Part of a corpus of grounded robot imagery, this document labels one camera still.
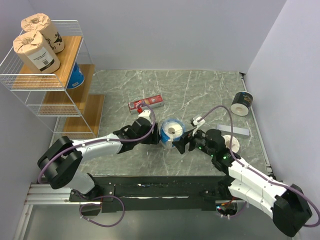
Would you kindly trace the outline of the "red toothpaste box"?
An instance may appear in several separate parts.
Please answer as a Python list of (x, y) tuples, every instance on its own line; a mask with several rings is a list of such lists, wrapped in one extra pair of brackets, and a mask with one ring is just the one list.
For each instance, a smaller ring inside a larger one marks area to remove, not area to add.
[(160, 94), (150, 96), (140, 100), (132, 101), (128, 103), (128, 109), (131, 114), (140, 114), (148, 108), (158, 108), (164, 105), (164, 100)]

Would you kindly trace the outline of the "blue paper roll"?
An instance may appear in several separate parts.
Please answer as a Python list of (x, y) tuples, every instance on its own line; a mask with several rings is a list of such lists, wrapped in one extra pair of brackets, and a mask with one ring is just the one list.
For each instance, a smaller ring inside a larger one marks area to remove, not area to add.
[(77, 62), (75, 62), (66, 89), (67, 90), (75, 89), (79, 87), (84, 82), (84, 80), (85, 80), (85, 76), (82, 70), (80, 69), (79, 65), (77, 64)]
[(175, 148), (173, 142), (179, 141), (185, 131), (185, 124), (180, 120), (165, 120), (160, 128), (160, 143), (165, 149), (173, 149)]

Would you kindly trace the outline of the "grey flat box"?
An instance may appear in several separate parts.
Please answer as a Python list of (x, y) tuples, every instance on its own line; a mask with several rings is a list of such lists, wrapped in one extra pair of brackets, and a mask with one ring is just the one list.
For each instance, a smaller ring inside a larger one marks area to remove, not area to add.
[[(231, 134), (231, 126), (230, 125), (224, 125), (224, 124), (218, 124), (216, 126), (216, 129), (221, 131), (223, 135), (230, 135)], [(247, 128), (241, 128), (241, 127), (233, 127), (233, 136), (236, 138), (248, 138), (250, 134), (250, 130)]]

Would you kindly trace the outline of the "brown roll with label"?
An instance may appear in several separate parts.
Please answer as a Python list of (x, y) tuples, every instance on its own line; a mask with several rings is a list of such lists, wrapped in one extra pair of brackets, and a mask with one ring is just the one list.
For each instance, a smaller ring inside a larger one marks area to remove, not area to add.
[(60, 60), (39, 31), (17, 36), (13, 50), (34, 74), (52, 74), (60, 68)]

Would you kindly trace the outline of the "black paper roll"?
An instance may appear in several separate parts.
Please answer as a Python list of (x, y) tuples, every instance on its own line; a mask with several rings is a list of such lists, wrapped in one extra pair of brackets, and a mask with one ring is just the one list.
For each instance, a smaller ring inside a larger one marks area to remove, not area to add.
[(232, 137), (230, 135), (223, 135), (223, 138), (224, 138), (224, 142), (225, 142), (225, 146), (227, 148), (231, 147), (231, 150), (234, 152), (234, 153), (238, 153), (239, 150), (240, 150), (240, 143), (239, 141), (237, 140), (236, 137)]
[(230, 110), (232, 113), (244, 117), (248, 115), (254, 97), (247, 91), (237, 92), (231, 103)]

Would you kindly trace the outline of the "brown roll with cartoon print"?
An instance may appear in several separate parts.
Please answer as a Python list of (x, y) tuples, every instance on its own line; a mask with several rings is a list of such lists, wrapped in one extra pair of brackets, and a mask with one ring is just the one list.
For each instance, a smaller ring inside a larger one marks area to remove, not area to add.
[(54, 53), (60, 53), (65, 48), (65, 42), (58, 32), (56, 25), (44, 13), (31, 15), (21, 21), (21, 28), (25, 32), (39, 31)]

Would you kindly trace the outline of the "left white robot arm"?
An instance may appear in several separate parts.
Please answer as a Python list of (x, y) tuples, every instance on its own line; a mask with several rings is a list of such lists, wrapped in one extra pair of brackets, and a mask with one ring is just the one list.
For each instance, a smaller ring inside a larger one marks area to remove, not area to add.
[(38, 160), (38, 183), (45, 177), (54, 190), (68, 187), (80, 198), (94, 201), (104, 191), (90, 173), (79, 170), (81, 163), (106, 155), (131, 151), (138, 144), (157, 145), (159, 125), (154, 120), (139, 117), (133, 124), (104, 137), (89, 140), (70, 140), (60, 137)]

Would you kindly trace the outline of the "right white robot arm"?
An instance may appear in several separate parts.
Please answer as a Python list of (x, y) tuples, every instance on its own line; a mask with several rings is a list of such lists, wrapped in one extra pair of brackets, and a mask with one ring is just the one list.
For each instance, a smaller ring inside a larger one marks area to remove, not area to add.
[(267, 214), (286, 236), (294, 237), (312, 217), (303, 191), (295, 184), (278, 182), (248, 164), (244, 158), (226, 147), (221, 132), (210, 129), (187, 131), (173, 145), (184, 154), (198, 149), (211, 156), (216, 169), (225, 173), (228, 182), (218, 187), (223, 199), (242, 199)]

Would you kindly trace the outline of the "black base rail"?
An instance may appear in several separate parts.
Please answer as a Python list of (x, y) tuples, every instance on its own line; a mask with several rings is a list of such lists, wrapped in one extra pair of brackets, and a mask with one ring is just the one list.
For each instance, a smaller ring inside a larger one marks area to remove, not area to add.
[(118, 211), (238, 210), (227, 176), (96, 176), (96, 188), (71, 187), (67, 203), (80, 204), (85, 216)]

